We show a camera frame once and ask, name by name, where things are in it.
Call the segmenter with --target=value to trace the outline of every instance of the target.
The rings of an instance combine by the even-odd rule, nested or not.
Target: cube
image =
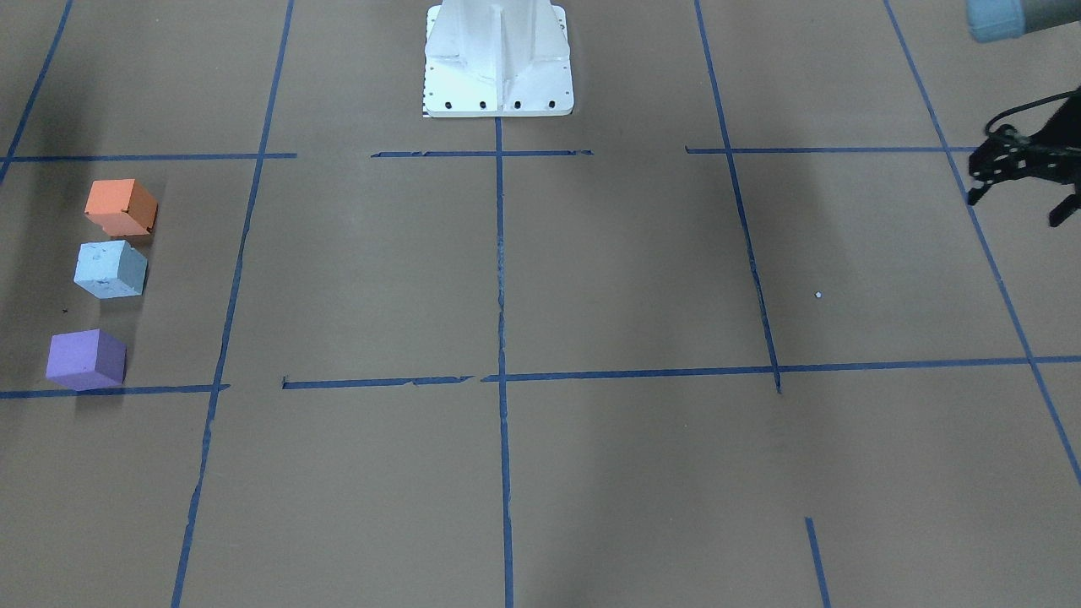
[[[135,180],[98,180],[90,186],[85,213],[110,237],[148,235],[158,201]]]
[[[146,257],[128,241],[84,242],[79,248],[75,282],[98,300],[143,294]]]
[[[99,329],[61,333],[49,346],[45,378],[72,391],[119,386],[126,355],[123,342]]]

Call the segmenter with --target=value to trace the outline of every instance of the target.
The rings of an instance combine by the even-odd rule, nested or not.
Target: purple cube
[[[123,342],[99,329],[61,333],[49,347],[45,378],[72,391],[119,386],[126,355]]]

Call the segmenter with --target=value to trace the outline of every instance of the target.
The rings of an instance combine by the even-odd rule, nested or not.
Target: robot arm
[[[966,1],[969,32],[978,42],[1018,38],[1081,19],[1081,0]],[[1007,116],[1060,100],[1066,102],[1031,136],[1011,124],[995,129]],[[969,204],[976,204],[1000,182],[1037,177],[1073,185],[1073,194],[1049,214],[1051,227],[1081,209],[1081,88],[1007,109],[987,123],[984,134],[987,141],[969,157],[969,174],[975,181]]]
[[[992,130],[1007,116],[1063,98],[1066,103],[1031,136],[1018,133],[1011,124]],[[1003,111],[987,123],[984,133],[987,141],[969,157],[969,174],[976,181],[969,190],[969,204],[976,204],[1000,182],[1038,177],[1073,185],[1073,194],[1047,216],[1051,227],[1081,209],[1081,88]]]
[[[1019,38],[1081,19],[1081,0],[967,0],[969,32],[977,42]]]

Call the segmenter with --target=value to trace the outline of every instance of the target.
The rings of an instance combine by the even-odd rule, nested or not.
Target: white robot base
[[[425,116],[574,109],[566,12],[549,0],[444,0],[428,11],[425,58]]]

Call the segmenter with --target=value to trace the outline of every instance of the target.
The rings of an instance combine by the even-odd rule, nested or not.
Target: brown floor
[[[433,0],[0,6],[0,606],[1081,605],[1081,220],[959,189],[1081,32],[700,1],[563,0],[498,125],[422,118]]]

